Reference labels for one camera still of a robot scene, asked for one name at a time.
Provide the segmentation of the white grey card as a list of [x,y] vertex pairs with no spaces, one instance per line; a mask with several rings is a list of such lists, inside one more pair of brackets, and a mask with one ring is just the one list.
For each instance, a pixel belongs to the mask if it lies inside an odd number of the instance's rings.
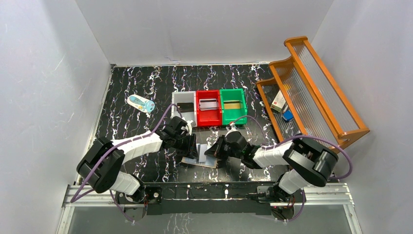
[[207,149],[208,149],[207,144],[199,144],[199,146],[198,146],[198,153],[199,153],[198,162],[204,163],[204,162],[207,161],[207,155],[205,154]]

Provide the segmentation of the grey cards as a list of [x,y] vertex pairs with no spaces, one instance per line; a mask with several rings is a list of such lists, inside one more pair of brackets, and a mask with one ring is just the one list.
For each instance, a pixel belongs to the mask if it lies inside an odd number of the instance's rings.
[[218,101],[216,98],[199,99],[200,110],[216,110],[218,108]]

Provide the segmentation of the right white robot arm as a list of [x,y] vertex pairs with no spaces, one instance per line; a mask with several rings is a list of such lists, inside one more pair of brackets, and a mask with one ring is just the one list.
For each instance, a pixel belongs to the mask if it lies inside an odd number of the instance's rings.
[[293,136],[273,146],[250,144],[239,131],[222,135],[206,150],[207,156],[219,160],[235,157],[250,169],[288,165],[275,186],[275,198],[288,201],[298,189],[307,185],[324,187],[338,162],[338,155],[321,144],[323,140],[306,135]]

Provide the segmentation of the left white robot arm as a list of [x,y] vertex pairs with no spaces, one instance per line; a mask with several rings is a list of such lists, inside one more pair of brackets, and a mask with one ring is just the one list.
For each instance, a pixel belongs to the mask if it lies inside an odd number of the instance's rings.
[[139,156],[170,148],[184,156],[198,157],[191,120],[174,116],[154,132],[118,141],[100,137],[78,163],[76,171],[96,193],[113,190],[139,203],[145,198],[145,185],[136,176],[122,172],[121,167]]

